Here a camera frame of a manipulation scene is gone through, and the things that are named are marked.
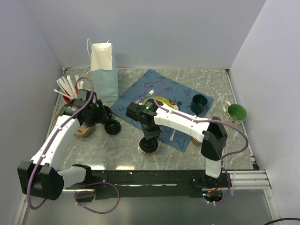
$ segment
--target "mickey mouse figure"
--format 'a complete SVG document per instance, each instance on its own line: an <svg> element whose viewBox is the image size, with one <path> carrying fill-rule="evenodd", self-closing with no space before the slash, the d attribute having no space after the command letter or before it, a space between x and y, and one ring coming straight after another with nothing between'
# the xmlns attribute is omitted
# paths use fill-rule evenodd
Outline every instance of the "mickey mouse figure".
<svg viewBox="0 0 300 225"><path fill-rule="evenodd" d="M180 111L180 105L182 105L182 102L176 102L176 101L171 101L169 100L169 102L171 103L171 105L173 105L173 108Z"/></svg>

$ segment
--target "black cable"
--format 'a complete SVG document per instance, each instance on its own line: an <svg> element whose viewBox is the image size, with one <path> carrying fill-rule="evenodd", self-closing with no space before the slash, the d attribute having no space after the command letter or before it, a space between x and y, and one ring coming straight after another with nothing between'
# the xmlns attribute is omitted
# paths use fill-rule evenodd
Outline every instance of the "black cable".
<svg viewBox="0 0 300 225"><path fill-rule="evenodd" d="M276 223L276 222L279 222L279 221L284 221L284 220L297 220L297 221L300 221L300 218L281 218L281 219L276 219L276 220L273 220L273 221L270 221L264 225L269 225L269 224L273 224L273 223Z"/></svg>

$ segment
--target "red cup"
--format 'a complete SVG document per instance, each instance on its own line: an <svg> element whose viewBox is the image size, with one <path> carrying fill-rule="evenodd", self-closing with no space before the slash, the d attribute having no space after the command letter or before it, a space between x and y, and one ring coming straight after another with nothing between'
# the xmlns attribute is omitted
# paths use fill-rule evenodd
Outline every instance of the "red cup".
<svg viewBox="0 0 300 225"><path fill-rule="evenodd" d="M76 94L78 94L78 88L75 86L75 90L76 90ZM68 97L66 96L62 96L65 100L66 103L70 103L72 101L72 99L69 99Z"/></svg>

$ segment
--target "mug handle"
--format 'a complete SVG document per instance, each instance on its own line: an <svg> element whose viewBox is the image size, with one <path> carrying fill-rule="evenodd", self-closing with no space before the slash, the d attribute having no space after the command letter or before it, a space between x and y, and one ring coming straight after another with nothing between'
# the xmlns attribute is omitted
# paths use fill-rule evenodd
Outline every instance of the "mug handle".
<svg viewBox="0 0 300 225"><path fill-rule="evenodd" d="M229 107L230 105L231 105L230 102L224 101L224 102L223 102L223 111L226 112L227 109L228 109L228 107Z"/></svg>

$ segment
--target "gray floor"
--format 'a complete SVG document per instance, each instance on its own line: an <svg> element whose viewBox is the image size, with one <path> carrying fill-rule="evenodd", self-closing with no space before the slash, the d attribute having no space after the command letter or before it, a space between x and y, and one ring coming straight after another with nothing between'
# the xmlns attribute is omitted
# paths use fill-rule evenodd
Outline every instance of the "gray floor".
<svg viewBox="0 0 300 225"><path fill-rule="evenodd" d="M120 96L148 69L119 68L119 94ZM89 69L68 69L66 74L75 79L75 75L91 77ZM202 69L156 69L161 75L169 77L190 88L214 98L214 102L206 118L222 116L222 102L233 103L233 94L224 70ZM61 98L59 108L64 104ZM69 142L60 162L59 169L67 169L72 164L89 165L92 169L136 169L136 170L182 170L205 169L205 159L200 154L201 148L189 144L183 153L165 143L160 142L154 156L145 156L137 149L143 132L117 116L113 116L121 125L118 135L108 135L103 125L96 125L96 130L88 138L73 136ZM240 150L245 141L231 129L228 133L225 153ZM226 158L228 169L253 169L249 151Z"/></svg>
<svg viewBox="0 0 300 225"><path fill-rule="evenodd" d="M37 205L41 199L33 198ZM115 198L94 200L88 207L109 210ZM235 190L217 205L182 197L121 198L111 213L99 215L75 206L64 192L38 210L28 210L23 225L263 225L271 221L263 190Z"/></svg>

